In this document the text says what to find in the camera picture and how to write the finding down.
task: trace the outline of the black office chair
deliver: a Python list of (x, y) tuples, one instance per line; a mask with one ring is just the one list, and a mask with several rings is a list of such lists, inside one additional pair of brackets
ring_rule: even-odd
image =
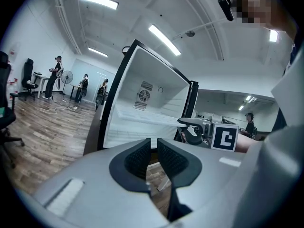
[(24, 146), (22, 138), (10, 137), (10, 131), (7, 128), (12, 122), (16, 120), (16, 115), (14, 114), (15, 98), (18, 97), (16, 93), (10, 93), (13, 97), (12, 109), (8, 107), (8, 101), (6, 98), (6, 85), (9, 79), (11, 71), (11, 66), (8, 64), (8, 55), (0, 51), (0, 108), (4, 108), (4, 114), (0, 117), (0, 145), (7, 156), (10, 159), (10, 165), (15, 168), (15, 163), (13, 162), (13, 156), (7, 151), (5, 143), (21, 141), (21, 146)]
[(27, 89), (27, 92), (25, 94), (24, 100), (27, 100), (27, 97), (30, 95), (31, 97), (33, 97), (33, 99), (35, 100), (35, 95), (32, 93), (32, 89), (36, 89), (38, 88), (37, 84), (34, 85), (29, 85), (27, 84), (28, 80), (31, 80), (32, 78), (32, 72), (33, 72), (33, 64), (34, 61), (32, 59), (27, 60), (27, 62), (24, 64), (24, 77), (22, 79), (22, 87)]

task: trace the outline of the black pants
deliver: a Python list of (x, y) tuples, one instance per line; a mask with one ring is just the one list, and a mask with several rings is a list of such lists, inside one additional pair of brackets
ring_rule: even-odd
[(52, 75), (48, 82), (47, 82), (47, 87), (46, 87), (46, 98), (50, 98), (52, 97), (52, 92), (53, 92), (53, 87), (54, 87), (54, 84), (56, 82), (56, 79), (57, 77)]

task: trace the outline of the desk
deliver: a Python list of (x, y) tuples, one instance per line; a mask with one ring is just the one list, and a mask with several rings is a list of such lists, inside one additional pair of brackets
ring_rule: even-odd
[(36, 82), (37, 78), (40, 78), (40, 83), (39, 83), (39, 87), (38, 87), (38, 96), (37, 96), (37, 98), (39, 98), (40, 92), (43, 91), (44, 81), (48, 80), (49, 78), (45, 77), (43, 75), (35, 74), (35, 73), (33, 73), (33, 76), (35, 77), (34, 83)]
[(70, 96), (70, 99), (71, 99), (71, 98), (72, 98), (72, 95), (73, 95), (74, 88), (76, 87), (76, 88), (77, 88), (77, 92), (78, 92), (78, 90), (81, 89), (81, 87), (78, 86), (78, 85), (72, 85), (72, 84), (70, 84), (70, 85), (73, 86), (72, 92), (71, 92), (71, 96)]

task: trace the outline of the fan vent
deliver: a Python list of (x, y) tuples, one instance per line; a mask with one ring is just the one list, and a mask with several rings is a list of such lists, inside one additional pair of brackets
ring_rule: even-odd
[(135, 107), (136, 109), (139, 109), (139, 110), (145, 110), (146, 107), (147, 107), (147, 104), (146, 104), (146, 103), (142, 103), (142, 102), (140, 102), (140, 101), (135, 101), (134, 107)]
[(142, 82), (142, 88), (152, 91), (153, 85), (149, 84), (146, 81)]
[(141, 92), (139, 92), (139, 99), (144, 102), (148, 101), (150, 99), (150, 92), (143, 89)]

